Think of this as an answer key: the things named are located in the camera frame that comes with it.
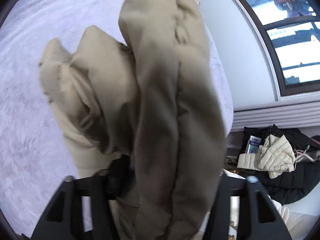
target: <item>khaki jacket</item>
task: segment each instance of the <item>khaki jacket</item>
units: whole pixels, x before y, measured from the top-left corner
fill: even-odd
[[[136,186],[114,211],[121,238],[191,239],[225,157],[199,8],[194,0],[125,0],[119,26],[126,46],[96,26],[74,54],[50,41],[43,91],[81,177],[132,156]]]

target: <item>white wall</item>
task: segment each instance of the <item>white wall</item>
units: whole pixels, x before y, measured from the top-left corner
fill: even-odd
[[[235,110],[276,101],[271,68],[261,42],[235,0],[200,0],[217,46]]]

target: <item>window frame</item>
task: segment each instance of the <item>window frame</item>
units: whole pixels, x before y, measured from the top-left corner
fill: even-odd
[[[286,84],[284,79],[284,74],[282,72],[282,68],[280,65],[280,61],[276,50],[272,44],[272,41],[267,33],[268,30],[272,30],[279,27],[285,27],[292,24],[303,24],[308,22],[320,22],[320,9],[319,5],[315,0],[307,0],[308,4],[313,8],[316,16],[300,16],[295,18],[284,19],[278,22],[262,25],[259,18],[249,5],[246,0],[239,0],[240,3],[244,6],[246,11],[248,12],[249,16],[253,20],[254,24],[256,25],[257,29],[259,30],[262,39],[268,49],[268,52],[271,57],[272,64],[274,66],[274,70],[276,72],[276,77],[280,89],[280,96],[292,96],[302,93],[308,92],[315,92],[320,91],[320,80],[310,81],[310,82],[303,82],[297,84]]]

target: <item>fluffy bedspread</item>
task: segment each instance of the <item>fluffy bedspread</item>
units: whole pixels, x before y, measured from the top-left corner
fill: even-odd
[[[124,42],[118,27],[122,2],[20,0],[0,29],[0,208],[16,233],[31,236],[61,180],[77,176],[39,86],[41,53],[55,37],[74,52],[90,25]],[[228,133],[233,121],[231,93],[208,35],[212,79]]]

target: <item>pile of clothes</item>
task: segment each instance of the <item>pile of clothes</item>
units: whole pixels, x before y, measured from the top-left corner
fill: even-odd
[[[252,137],[261,139],[257,152],[248,150]],[[270,197],[282,205],[294,203],[320,181],[319,141],[320,136],[309,138],[299,129],[245,127],[238,158],[228,158],[225,168],[243,177],[256,176]]]

